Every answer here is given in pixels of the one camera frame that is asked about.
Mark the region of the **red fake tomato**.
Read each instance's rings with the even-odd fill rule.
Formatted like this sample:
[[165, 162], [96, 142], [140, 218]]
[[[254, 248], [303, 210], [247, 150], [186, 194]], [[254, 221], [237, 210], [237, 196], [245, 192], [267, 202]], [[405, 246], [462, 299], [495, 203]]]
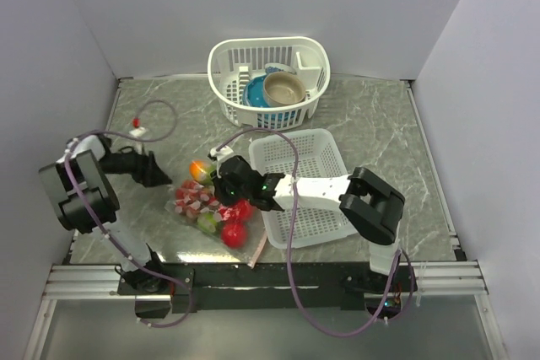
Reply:
[[227, 220], [246, 222], [253, 215], [253, 207], [246, 200], [238, 201], [234, 206], [227, 210]]

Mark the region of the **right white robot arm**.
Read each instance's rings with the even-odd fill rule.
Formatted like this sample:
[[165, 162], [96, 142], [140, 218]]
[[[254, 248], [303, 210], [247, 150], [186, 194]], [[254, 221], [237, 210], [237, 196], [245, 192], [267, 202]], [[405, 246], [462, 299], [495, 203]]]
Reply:
[[369, 242], [370, 284], [384, 292], [397, 283], [393, 262], [405, 197], [374, 172], [357, 167], [350, 175], [295, 178], [285, 173], [262, 175], [240, 155], [214, 161], [217, 168], [211, 179], [222, 204], [246, 200], [264, 212], [306, 208], [341, 213]]

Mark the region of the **red fake fruit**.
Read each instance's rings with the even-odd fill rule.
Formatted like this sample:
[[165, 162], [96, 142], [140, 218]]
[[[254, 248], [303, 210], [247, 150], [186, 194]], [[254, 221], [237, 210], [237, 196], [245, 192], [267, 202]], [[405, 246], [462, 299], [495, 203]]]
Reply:
[[247, 240], [246, 226], [241, 222], [226, 223], [221, 232], [221, 239], [231, 249], [239, 249]]

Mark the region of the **green fake fruit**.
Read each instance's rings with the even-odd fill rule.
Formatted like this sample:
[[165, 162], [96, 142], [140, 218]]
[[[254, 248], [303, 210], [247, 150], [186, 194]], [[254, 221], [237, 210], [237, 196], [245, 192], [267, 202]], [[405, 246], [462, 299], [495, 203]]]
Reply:
[[211, 212], [203, 212], [197, 217], [197, 228], [205, 234], [215, 235], [219, 232], [221, 220]]

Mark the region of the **orange fake fruit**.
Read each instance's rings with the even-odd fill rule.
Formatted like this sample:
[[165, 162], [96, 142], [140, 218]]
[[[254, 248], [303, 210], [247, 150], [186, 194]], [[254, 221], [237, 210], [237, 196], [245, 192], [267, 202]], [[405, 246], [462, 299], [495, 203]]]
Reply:
[[192, 160], [189, 172], [194, 181], [207, 185], [212, 182], [211, 174], [214, 172], [214, 165], [206, 160]]

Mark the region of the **clear zip top bag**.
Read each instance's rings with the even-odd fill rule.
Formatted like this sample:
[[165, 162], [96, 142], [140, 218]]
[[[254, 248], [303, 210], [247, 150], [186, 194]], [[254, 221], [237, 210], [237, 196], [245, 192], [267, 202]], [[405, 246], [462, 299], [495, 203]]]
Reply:
[[190, 177], [170, 188], [165, 209], [252, 268], [267, 242], [265, 228], [257, 219], [259, 210], [246, 200], [231, 206], [220, 202], [211, 179], [213, 171], [215, 165], [208, 160], [191, 161]]

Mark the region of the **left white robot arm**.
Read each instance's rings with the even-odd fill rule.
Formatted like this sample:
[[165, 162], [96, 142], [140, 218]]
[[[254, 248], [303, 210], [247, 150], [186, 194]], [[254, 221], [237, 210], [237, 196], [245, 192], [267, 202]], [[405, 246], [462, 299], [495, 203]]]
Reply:
[[61, 158], [39, 169], [40, 181], [60, 224], [102, 243], [119, 266], [116, 271], [136, 291], [156, 294], [168, 274], [158, 255], [117, 218], [120, 203], [108, 175], [129, 175], [145, 188], [171, 185], [154, 153], [138, 142], [111, 151], [112, 140], [90, 132], [70, 140]]

